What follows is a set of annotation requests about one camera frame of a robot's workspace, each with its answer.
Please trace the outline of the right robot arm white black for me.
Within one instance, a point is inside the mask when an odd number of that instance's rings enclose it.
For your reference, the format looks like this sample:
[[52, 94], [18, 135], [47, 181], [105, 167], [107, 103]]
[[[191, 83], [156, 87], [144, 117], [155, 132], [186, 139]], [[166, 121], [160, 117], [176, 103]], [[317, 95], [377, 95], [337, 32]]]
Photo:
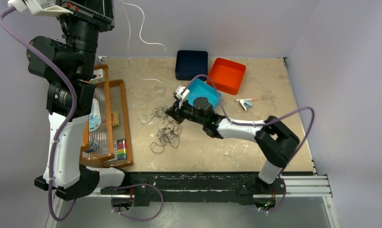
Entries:
[[228, 119], [215, 112], [205, 97], [195, 99], [192, 105], [177, 99], [165, 113], [179, 124], [184, 120], [200, 124], [211, 138], [257, 143], [266, 158], [256, 180], [257, 190], [261, 193], [274, 188], [275, 179], [286, 168], [300, 143], [300, 139], [275, 116], [255, 122]]

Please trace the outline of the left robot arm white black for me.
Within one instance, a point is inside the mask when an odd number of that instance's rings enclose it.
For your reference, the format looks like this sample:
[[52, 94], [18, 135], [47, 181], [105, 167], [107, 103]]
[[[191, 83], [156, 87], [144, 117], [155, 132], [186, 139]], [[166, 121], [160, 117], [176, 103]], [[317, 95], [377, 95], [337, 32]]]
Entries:
[[27, 0], [35, 16], [55, 17], [65, 42], [37, 36], [27, 48], [28, 71], [48, 84], [46, 109], [50, 149], [44, 174], [35, 179], [43, 190], [55, 190], [66, 201], [91, 194], [101, 175], [80, 164], [82, 136], [96, 86], [94, 64], [98, 37], [114, 28], [111, 0]]

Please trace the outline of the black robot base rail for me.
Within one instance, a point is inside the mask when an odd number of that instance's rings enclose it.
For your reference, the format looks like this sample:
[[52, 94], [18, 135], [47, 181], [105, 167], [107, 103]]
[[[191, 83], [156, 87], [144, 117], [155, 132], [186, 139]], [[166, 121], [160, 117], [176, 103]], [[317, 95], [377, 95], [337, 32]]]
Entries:
[[133, 200], [136, 207], [151, 202], [238, 203], [257, 208], [273, 208], [276, 178], [272, 184], [262, 182], [257, 172], [138, 172], [127, 171], [119, 187], [105, 187], [102, 195]]

